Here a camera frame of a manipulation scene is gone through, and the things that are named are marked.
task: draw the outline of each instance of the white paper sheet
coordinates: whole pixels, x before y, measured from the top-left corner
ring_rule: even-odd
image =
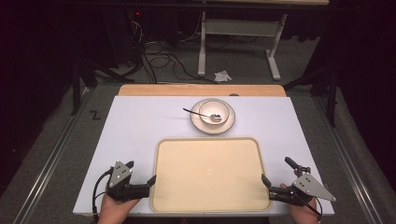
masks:
[[[311,174],[321,182],[317,166],[305,141],[303,130],[289,97],[258,96],[116,96],[106,119],[98,146],[73,212],[92,212],[92,191],[99,176],[116,161],[134,161],[132,183],[146,183],[154,174],[157,145],[165,138],[208,137],[191,123],[190,114],[182,108],[192,108],[206,98],[218,98],[230,104],[236,115],[234,126],[216,137],[252,137],[261,146],[268,179],[274,186],[290,185],[296,179],[284,162],[290,157],[298,164],[311,167]],[[98,193],[105,190],[106,180]],[[98,211],[102,197],[97,199]],[[322,201],[323,214],[334,213],[330,202]],[[279,216],[289,212],[285,203],[273,202],[270,210],[254,213],[191,214],[191,216]],[[131,211],[133,216],[165,216],[151,209],[149,199],[143,199]],[[187,217],[189,214],[172,214]]]

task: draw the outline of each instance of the metal rail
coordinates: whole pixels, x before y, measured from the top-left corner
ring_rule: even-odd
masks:
[[[320,115],[323,117],[323,120],[325,121],[327,128],[329,129],[332,135],[332,139],[334,140],[334,143],[336,144],[336,152],[339,158],[341,159],[343,168],[346,171],[346,176],[348,177],[349,182],[356,194],[356,197],[359,203],[361,204],[361,208],[364,212],[364,215],[366,215],[366,218],[369,221],[369,223],[382,224],[383,223],[382,219],[378,214],[378,212],[376,211],[375,205],[370,197],[370,194],[366,186],[361,181],[361,177],[358,174],[358,171],[356,170],[352,160],[350,159],[337,130],[330,124],[329,120],[327,119],[326,106],[325,103],[323,102],[323,99],[321,99],[320,97],[313,97],[313,99],[318,110],[321,112]]]
[[[41,195],[43,194],[46,186],[50,182],[50,178],[55,171],[55,168],[62,157],[62,154],[64,153],[64,145],[72,132],[76,121],[78,120],[82,108],[84,107],[85,104],[87,104],[90,96],[92,95],[92,91],[89,91],[88,88],[85,89],[85,91],[82,93],[82,104],[81,107],[79,108],[79,111],[75,116],[71,116],[69,121],[67,121],[66,126],[64,127],[64,130],[61,133],[61,136],[59,137],[55,148],[52,150],[51,154],[49,155],[49,158],[44,165],[44,168],[42,169],[40,175],[38,176],[37,180],[35,181],[34,186],[32,187],[28,197],[26,198],[23,206],[21,207],[20,212],[17,214],[17,216],[14,219],[14,224],[23,224],[23,223],[28,223],[30,216],[33,214],[35,211],[35,206],[37,205],[38,201],[41,198]]]

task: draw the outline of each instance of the human hand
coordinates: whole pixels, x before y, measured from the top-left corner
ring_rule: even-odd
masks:
[[[117,202],[105,194],[98,224],[121,224],[140,199],[130,200],[125,203]]]
[[[287,186],[280,184],[280,187],[285,189]],[[317,201],[315,199],[312,199],[308,204],[317,209]],[[297,224],[318,224],[318,216],[307,206],[289,204],[289,210],[291,218]]]

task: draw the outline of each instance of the spoon handle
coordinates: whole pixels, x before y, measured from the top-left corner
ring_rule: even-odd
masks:
[[[196,115],[201,115],[201,116],[204,116],[204,117],[208,117],[209,118],[209,116],[207,116],[207,115],[203,115],[203,114],[200,114],[200,113],[197,113],[197,112],[194,112],[194,111],[192,111],[192,110],[188,110],[188,109],[186,109],[186,108],[183,108],[185,111],[187,111],[187,112],[190,112],[190,113],[192,113],[192,114],[196,114]]]

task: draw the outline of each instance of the white paper scrap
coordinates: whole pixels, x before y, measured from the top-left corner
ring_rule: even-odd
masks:
[[[227,71],[225,70],[219,73],[215,73],[215,76],[215,81],[218,82],[232,80],[231,77],[228,75]]]

